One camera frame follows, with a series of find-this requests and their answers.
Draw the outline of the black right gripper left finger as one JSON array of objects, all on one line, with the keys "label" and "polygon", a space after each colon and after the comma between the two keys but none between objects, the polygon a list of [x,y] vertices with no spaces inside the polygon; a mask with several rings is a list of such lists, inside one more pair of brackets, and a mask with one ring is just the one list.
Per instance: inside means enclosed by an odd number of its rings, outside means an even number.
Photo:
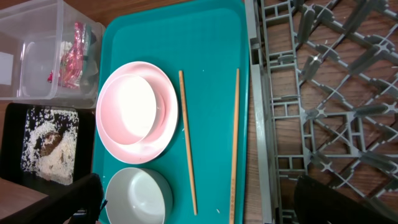
[{"label": "black right gripper left finger", "polygon": [[1,223],[96,223],[106,204],[101,179],[92,173],[1,219]]}]

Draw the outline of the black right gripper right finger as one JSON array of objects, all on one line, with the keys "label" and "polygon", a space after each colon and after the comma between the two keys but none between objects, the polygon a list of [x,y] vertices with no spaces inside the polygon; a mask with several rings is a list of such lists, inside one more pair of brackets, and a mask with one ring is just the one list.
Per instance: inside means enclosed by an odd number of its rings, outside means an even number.
[{"label": "black right gripper right finger", "polygon": [[294,210],[300,224],[397,224],[307,175],[295,186]]}]

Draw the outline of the grey bowl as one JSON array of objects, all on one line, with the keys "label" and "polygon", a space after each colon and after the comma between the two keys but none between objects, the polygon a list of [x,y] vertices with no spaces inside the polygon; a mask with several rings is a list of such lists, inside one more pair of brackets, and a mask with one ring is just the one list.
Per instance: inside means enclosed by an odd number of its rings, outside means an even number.
[{"label": "grey bowl", "polygon": [[127,167],[115,173],[106,188],[108,220],[116,223],[163,224],[173,208],[167,180],[150,169]]}]

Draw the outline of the rice and food waste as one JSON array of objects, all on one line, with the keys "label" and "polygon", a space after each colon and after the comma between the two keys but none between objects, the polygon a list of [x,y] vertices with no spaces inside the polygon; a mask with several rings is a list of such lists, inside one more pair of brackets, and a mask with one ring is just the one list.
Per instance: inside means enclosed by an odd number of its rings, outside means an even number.
[{"label": "rice and food waste", "polygon": [[70,185],[74,175],[78,125],[75,110],[29,108],[22,142],[22,171]]}]

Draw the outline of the red snack wrapper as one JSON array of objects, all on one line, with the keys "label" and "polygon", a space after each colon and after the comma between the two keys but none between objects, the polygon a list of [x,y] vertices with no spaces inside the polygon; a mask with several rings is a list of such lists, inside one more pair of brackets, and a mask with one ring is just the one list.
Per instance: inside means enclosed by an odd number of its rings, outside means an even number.
[{"label": "red snack wrapper", "polygon": [[60,57],[60,68],[58,72],[58,86],[78,90],[83,71],[89,60],[89,52],[96,37],[91,31],[91,26],[83,22],[74,24],[73,47],[69,52]]}]

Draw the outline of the white tissue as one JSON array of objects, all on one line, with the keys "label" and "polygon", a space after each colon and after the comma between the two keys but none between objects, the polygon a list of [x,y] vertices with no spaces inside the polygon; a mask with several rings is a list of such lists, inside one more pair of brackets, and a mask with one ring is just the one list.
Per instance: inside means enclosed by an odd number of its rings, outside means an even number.
[{"label": "white tissue", "polygon": [[66,55],[72,47],[73,44],[71,42],[62,41],[62,43],[60,44],[60,57]]}]

